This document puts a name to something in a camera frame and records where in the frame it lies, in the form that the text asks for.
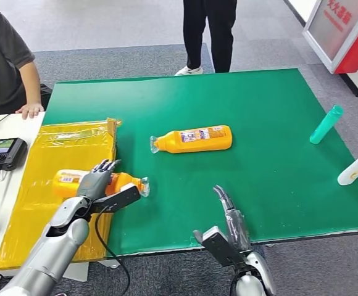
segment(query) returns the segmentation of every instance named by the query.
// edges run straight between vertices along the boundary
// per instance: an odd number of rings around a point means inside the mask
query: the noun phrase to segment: white desk
[[[42,125],[45,113],[39,113],[33,119],[23,120],[21,114],[12,114],[0,122],[0,139],[21,138],[28,144],[33,144]],[[0,246],[8,227],[11,211],[17,199],[25,166],[8,172],[3,181],[0,181]],[[86,281],[88,263],[73,263],[65,273],[65,277]],[[11,276],[16,269],[2,271],[4,276]]]

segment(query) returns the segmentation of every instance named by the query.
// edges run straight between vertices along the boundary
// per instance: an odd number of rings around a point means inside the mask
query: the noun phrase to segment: white sneaker
[[[187,66],[181,69],[177,71],[175,76],[182,76],[182,75],[199,75],[199,74],[202,74],[204,73],[204,70],[202,70],[202,67],[198,67],[196,69],[190,69]]]

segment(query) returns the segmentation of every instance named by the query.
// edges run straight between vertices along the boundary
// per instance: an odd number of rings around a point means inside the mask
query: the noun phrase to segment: orange plastic bottle
[[[53,194],[68,199],[76,196],[77,188],[82,179],[88,171],[59,170],[53,178]],[[138,188],[141,195],[148,196],[150,189],[149,178],[134,178],[126,173],[113,173],[112,181],[107,187],[105,193],[111,195],[117,193],[124,185],[133,183]]]
[[[171,131],[162,137],[150,137],[153,153],[171,153],[225,150],[231,147],[233,135],[229,126],[217,125],[207,128]]]

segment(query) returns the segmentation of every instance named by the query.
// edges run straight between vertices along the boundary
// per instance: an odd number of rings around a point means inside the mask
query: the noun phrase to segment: human hand
[[[30,118],[38,116],[39,112],[42,111],[45,111],[45,108],[43,108],[41,103],[30,103],[22,106],[16,111],[16,113],[22,113],[23,119],[27,119],[27,116],[30,116]]]

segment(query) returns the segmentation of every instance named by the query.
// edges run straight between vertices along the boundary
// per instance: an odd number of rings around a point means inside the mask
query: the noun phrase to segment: yellow plastic bag
[[[17,201],[0,248],[0,269],[23,264],[42,229],[63,202],[52,194],[52,179],[62,168],[91,170],[104,158],[114,159],[117,121],[42,126],[29,152]],[[93,226],[96,215],[90,225]],[[99,229],[106,241],[112,214],[103,214]],[[105,257],[94,227],[73,261]]]

